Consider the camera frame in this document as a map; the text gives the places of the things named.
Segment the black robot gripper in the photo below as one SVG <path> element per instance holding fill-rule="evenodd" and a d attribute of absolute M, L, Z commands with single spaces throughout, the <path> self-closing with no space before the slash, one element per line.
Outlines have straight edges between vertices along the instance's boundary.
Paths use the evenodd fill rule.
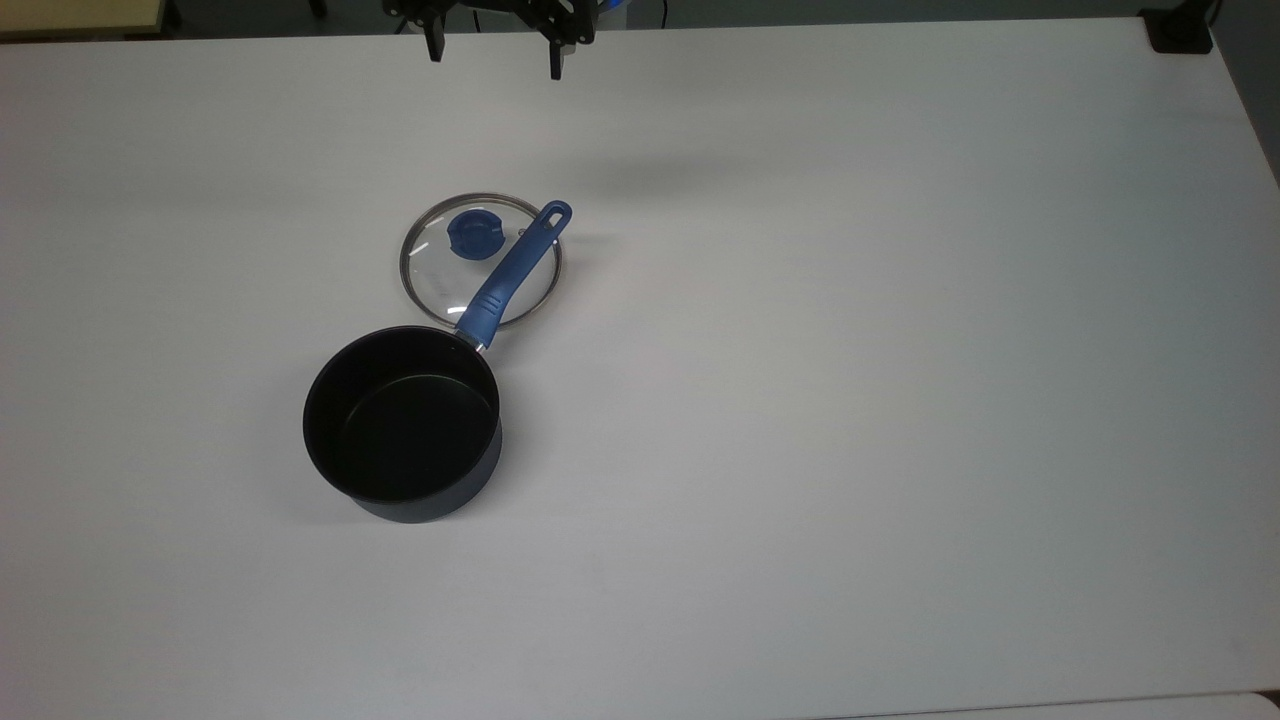
<path fill-rule="evenodd" d="M 445 24 L 453 15 L 502 19 L 517 29 L 539 31 L 548 41 L 550 78 L 559 81 L 564 59 L 580 45 L 595 42 L 600 1 L 384 1 L 383 12 L 402 20 L 402 31 L 420 35 L 431 61 L 445 49 Z"/>

